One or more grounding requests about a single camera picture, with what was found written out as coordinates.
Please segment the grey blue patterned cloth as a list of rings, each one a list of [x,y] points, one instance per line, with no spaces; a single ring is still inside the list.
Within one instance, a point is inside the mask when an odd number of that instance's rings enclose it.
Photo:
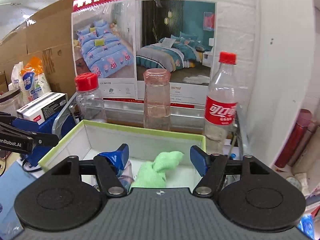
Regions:
[[[125,168],[118,179],[121,182],[122,186],[126,189],[126,191],[129,192],[132,183],[135,182],[135,178],[132,173],[131,161],[127,161]]]

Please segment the green towel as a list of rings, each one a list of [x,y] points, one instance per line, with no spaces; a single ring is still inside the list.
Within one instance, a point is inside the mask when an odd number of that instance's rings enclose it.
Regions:
[[[132,188],[166,188],[166,173],[180,164],[184,154],[180,151],[161,152],[154,161],[143,163]]]

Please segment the green cardboard box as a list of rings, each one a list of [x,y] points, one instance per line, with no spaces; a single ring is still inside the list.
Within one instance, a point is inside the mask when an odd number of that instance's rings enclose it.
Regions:
[[[132,173],[137,175],[146,161],[154,161],[161,152],[180,151],[184,154],[178,167],[167,175],[167,187],[188,187],[193,190],[201,177],[190,161],[190,148],[206,147],[205,137],[198,134],[178,133],[121,126],[82,120],[67,133],[40,161],[48,171],[70,155],[80,160],[93,159],[101,152],[115,151],[121,144],[129,146]]]

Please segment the blue sealer machine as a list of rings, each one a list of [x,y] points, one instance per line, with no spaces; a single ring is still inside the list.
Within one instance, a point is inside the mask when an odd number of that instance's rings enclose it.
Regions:
[[[24,131],[51,133],[52,126],[57,115],[58,113],[55,113],[40,125],[35,124],[33,121],[22,121],[20,118],[17,118],[12,122],[12,126]],[[62,126],[61,136],[64,137],[74,126],[75,121],[73,120],[73,117],[69,115]],[[24,156],[24,160],[30,164],[30,167],[35,167],[51,149],[52,146],[36,146],[31,155],[26,154]]]

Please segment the tall clear plastic jar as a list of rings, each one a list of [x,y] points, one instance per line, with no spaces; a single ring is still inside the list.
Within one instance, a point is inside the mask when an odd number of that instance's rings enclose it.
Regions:
[[[16,88],[0,96],[0,111],[17,116],[17,110],[24,106],[21,90]]]

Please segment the black white small carton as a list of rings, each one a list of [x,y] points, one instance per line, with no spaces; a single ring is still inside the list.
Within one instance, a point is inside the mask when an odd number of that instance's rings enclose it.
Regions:
[[[59,113],[67,100],[65,93],[49,92],[18,109],[17,116],[41,125],[52,115]]]

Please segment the blue table cloth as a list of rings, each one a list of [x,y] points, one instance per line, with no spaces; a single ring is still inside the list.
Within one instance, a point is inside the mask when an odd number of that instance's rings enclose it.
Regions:
[[[1,239],[13,239],[23,231],[14,210],[14,201],[17,195],[33,181],[35,177],[24,172],[16,161],[1,176]]]

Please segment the cola plastic bottle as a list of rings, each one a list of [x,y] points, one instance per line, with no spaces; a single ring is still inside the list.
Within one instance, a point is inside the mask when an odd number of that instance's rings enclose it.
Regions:
[[[204,108],[204,130],[206,152],[223,153],[223,146],[231,130],[238,104],[236,78],[233,73],[236,54],[222,51],[219,69],[211,79]]]

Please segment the red cap clear jar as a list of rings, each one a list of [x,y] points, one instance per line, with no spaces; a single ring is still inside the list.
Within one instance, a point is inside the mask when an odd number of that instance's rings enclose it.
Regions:
[[[104,101],[99,89],[96,73],[84,73],[75,77],[76,102],[81,118],[96,122],[107,122]]]

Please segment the red thermos bottle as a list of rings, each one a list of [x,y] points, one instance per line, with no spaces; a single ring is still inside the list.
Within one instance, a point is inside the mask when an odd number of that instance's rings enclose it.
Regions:
[[[296,148],[298,147],[302,137],[306,133],[308,126],[311,123],[312,114],[307,109],[301,109],[297,116],[296,123],[291,131],[291,134],[283,147],[278,159],[274,163],[278,168],[284,168],[291,157],[293,156]]]

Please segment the blue tissue pack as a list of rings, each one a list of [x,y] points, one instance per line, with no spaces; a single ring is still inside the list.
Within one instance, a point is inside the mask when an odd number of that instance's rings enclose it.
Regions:
[[[310,239],[315,239],[314,223],[312,214],[305,214],[301,217],[297,228]]]

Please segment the bedding poster calendar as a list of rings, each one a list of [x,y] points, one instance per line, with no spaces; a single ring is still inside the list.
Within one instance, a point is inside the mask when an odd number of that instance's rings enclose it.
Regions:
[[[205,0],[73,0],[75,73],[95,73],[105,99],[143,101],[147,72],[163,70],[173,105],[203,106],[215,9]]]

